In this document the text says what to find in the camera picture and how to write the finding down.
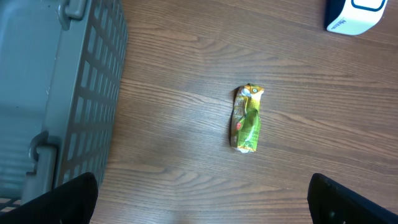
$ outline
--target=snack wrapper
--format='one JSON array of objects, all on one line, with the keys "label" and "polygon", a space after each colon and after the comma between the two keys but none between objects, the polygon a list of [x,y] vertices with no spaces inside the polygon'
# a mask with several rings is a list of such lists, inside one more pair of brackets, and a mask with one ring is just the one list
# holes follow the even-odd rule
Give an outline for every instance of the snack wrapper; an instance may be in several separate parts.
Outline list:
[{"label": "snack wrapper", "polygon": [[242,153],[255,152],[261,128],[260,99],[264,89],[253,84],[241,86],[231,118],[231,147]]}]

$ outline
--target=printed logo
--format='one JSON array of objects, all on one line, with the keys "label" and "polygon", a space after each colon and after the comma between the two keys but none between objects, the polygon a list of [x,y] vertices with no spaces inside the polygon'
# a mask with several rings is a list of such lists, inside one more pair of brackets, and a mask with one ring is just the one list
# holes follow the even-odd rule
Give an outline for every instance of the printed logo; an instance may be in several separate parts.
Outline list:
[{"label": "printed logo", "polygon": [[344,23],[346,23],[347,21],[342,18],[340,21],[338,21],[338,23],[336,23],[336,25],[334,25],[331,29],[336,29],[337,27],[343,25]]},{"label": "printed logo", "polygon": [[238,122],[236,123],[236,130],[239,130],[242,128],[242,123]]}]

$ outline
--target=gray plastic basket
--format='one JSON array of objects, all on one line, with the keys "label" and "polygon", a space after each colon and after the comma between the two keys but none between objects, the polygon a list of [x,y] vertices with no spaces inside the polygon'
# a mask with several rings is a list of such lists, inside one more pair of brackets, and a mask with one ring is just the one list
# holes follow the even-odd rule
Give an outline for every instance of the gray plastic basket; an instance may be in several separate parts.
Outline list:
[{"label": "gray plastic basket", "polygon": [[0,211],[102,183],[126,44],[119,1],[0,1]]}]

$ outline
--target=crumpled wrapper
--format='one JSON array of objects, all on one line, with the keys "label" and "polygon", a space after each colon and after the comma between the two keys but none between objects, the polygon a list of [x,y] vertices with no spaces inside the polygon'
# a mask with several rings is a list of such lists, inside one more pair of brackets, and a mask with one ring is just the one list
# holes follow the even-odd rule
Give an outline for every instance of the crumpled wrapper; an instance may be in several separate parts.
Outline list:
[{"label": "crumpled wrapper", "polygon": [[241,86],[236,94],[231,118],[231,147],[242,153],[255,152],[257,149],[263,92],[263,88],[249,83]]}]

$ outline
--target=wooden surface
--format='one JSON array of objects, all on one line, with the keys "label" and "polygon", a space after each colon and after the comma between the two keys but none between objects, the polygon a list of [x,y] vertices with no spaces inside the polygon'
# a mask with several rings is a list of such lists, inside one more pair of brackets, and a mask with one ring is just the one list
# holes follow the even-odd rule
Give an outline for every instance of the wooden surface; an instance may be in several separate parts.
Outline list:
[{"label": "wooden surface", "polygon": [[[321,172],[398,213],[398,0],[369,32],[322,0],[124,0],[129,40],[92,223],[311,223]],[[257,152],[229,148],[255,83]]]}]

